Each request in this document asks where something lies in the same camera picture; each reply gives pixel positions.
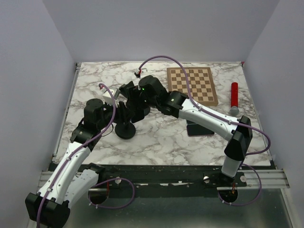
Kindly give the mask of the black round-base stand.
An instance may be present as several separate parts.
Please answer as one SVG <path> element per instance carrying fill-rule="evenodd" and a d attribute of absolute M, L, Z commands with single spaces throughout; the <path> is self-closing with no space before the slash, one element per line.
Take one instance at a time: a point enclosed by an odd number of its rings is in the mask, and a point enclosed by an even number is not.
<path fill-rule="evenodd" d="M 136 128 L 131 119 L 134 116 L 134 112 L 127 108 L 124 102 L 119 101 L 115 114 L 115 133 L 121 139 L 131 139 L 135 136 Z"/>

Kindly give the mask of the blue phone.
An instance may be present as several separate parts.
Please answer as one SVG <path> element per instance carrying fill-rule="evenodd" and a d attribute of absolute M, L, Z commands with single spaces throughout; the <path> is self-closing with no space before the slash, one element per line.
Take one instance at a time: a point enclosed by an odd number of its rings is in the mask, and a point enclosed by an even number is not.
<path fill-rule="evenodd" d="M 186 123 L 187 124 L 195 124 L 195 122 L 192 122 L 192 121 L 189 121 L 189 120 L 187 120 Z"/>

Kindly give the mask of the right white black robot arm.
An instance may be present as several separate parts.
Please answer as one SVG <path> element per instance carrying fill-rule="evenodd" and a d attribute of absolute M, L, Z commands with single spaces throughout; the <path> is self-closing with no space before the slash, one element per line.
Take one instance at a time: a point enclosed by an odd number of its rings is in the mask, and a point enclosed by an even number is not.
<path fill-rule="evenodd" d="M 127 107 L 135 112 L 134 122 L 144 118 L 144 110 L 156 108 L 164 115 L 188 120 L 203 126 L 228 141 L 226 155 L 218 180 L 229 186 L 236 180 L 236 173 L 244 161 L 253 138 L 251 121 L 246 116 L 240 119 L 225 116 L 191 100 L 179 91 L 168 92 L 161 82 L 153 77 L 142 78 L 138 85 L 133 82 L 120 88 L 126 92 Z"/>

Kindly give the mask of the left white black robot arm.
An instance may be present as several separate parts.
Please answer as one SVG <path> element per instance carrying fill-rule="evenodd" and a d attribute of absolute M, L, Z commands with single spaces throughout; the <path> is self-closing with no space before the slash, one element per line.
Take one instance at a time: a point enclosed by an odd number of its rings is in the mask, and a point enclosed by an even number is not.
<path fill-rule="evenodd" d="M 72 132 L 64 157 L 51 177 L 37 193 L 29 193 L 25 199 L 28 214 L 37 227 L 61 228 L 70 215 L 71 208 L 91 186 L 102 187 L 105 175 L 88 169 L 75 175 L 89 156 L 102 134 L 113 122 L 123 119 L 126 106 L 120 101 L 110 105 L 100 99 L 90 99 L 84 108 L 84 117 Z"/>

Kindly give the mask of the pink phone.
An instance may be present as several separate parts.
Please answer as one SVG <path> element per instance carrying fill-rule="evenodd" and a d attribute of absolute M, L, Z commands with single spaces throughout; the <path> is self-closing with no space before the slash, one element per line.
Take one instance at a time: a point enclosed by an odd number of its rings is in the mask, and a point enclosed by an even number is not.
<path fill-rule="evenodd" d="M 199 124 L 188 124 L 186 126 L 187 134 L 189 137 L 202 137 L 214 135 L 214 132 L 199 125 Z"/>

